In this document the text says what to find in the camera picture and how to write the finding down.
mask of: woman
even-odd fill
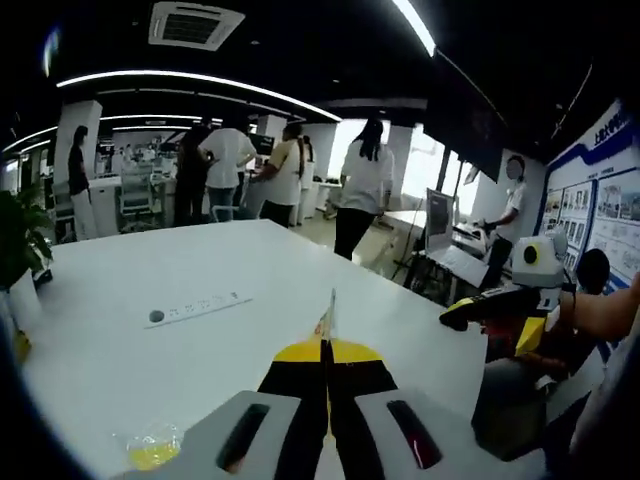
[[[313,145],[311,145],[311,139],[308,135],[302,137],[302,141],[304,143],[304,176],[300,181],[300,203],[296,205],[291,211],[291,218],[289,219],[289,224],[292,227],[295,227],[296,224],[298,226],[302,226],[304,222],[304,211],[305,204],[307,201],[307,196],[309,194],[309,190],[311,189],[311,185],[313,184],[313,174],[315,173],[315,163],[313,161],[314,151]]]
[[[228,207],[216,214],[220,222],[227,222],[231,220],[233,194],[239,183],[238,167],[255,158],[256,149],[242,133],[241,122],[236,119],[225,119],[222,128],[205,138],[200,148],[213,156],[206,180],[210,207]]]
[[[84,125],[76,128],[69,151],[69,195],[73,204],[76,238],[88,240],[98,236],[93,208],[89,198],[89,180],[84,169],[82,146],[89,130]]]
[[[300,203],[300,179],[304,176],[302,127],[289,124],[282,131],[282,142],[273,149],[267,163],[254,181],[266,183],[266,200],[260,218],[289,228],[291,210]]]
[[[209,167],[204,152],[198,148],[197,133],[190,130],[180,142],[176,175],[174,226],[201,223],[204,185]]]
[[[336,217],[334,253],[351,260],[353,251],[376,216],[389,207],[394,158],[381,144],[382,122],[369,119],[347,150],[340,182],[342,198]]]

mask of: black pants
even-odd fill
[[[242,200],[242,191],[244,186],[244,172],[238,172],[238,186],[236,187],[236,192],[233,194],[233,206],[239,207],[240,200]]]
[[[336,217],[336,244],[333,252],[351,260],[353,251],[376,216],[354,208],[339,208]]]
[[[173,225],[198,225],[202,223],[202,199],[204,185],[177,185]]]
[[[489,256],[489,270],[482,281],[481,289],[495,288],[500,284],[500,278],[502,277],[502,267],[511,255],[513,249],[513,243],[509,240],[505,240],[502,237],[496,238],[491,247],[491,255]]]
[[[260,218],[271,220],[284,228],[289,228],[289,216],[293,205],[278,205],[266,200],[260,211]]]

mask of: computer monitor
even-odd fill
[[[427,189],[426,248],[446,246],[453,237],[453,203],[450,195]]]
[[[273,137],[250,133],[249,140],[251,140],[251,143],[258,152],[258,155],[271,155],[271,152],[273,151],[273,143],[275,141]]]

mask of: yellow and black device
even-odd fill
[[[521,239],[513,250],[512,283],[460,300],[440,315],[440,322],[465,331],[468,322],[524,317],[516,355],[535,350],[548,315],[560,302],[566,252],[563,229]]]

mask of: floor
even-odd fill
[[[316,211],[315,217],[307,219],[302,227],[294,227],[292,230],[318,245],[333,250],[336,239],[336,221],[335,219],[325,220],[320,211]],[[390,252],[379,256],[384,246],[389,242],[391,235],[392,231],[389,228],[372,225],[356,247],[353,262],[375,271],[385,278],[391,278],[398,267],[393,262]],[[402,269],[393,281],[401,285],[405,274],[406,270]]]

